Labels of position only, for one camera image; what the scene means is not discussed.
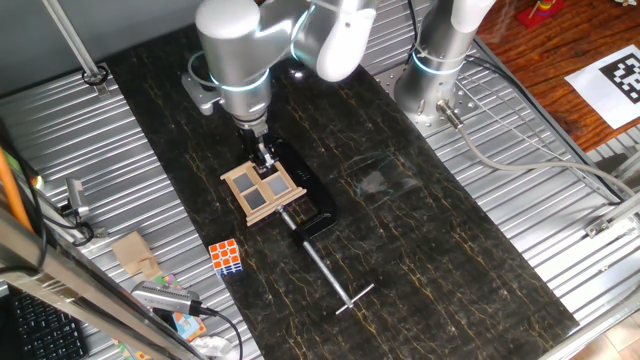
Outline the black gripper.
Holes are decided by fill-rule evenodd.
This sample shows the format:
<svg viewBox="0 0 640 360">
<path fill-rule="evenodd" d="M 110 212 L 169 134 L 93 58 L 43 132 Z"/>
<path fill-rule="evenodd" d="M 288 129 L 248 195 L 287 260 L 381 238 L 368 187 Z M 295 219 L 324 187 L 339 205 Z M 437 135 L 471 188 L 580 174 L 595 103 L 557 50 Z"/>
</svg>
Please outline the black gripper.
<svg viewBox="0 0 640 360">
<path fill-rule="evenodd" d="M 243 149 L 252 158 L 254 168 L 258 174 L 266 171 L 273 172 L 275 169 L 276 158 L 271 148 L 271 136 L 268 129 L 240 129 L 239 138 L 242 142 Z"/>
</svg>

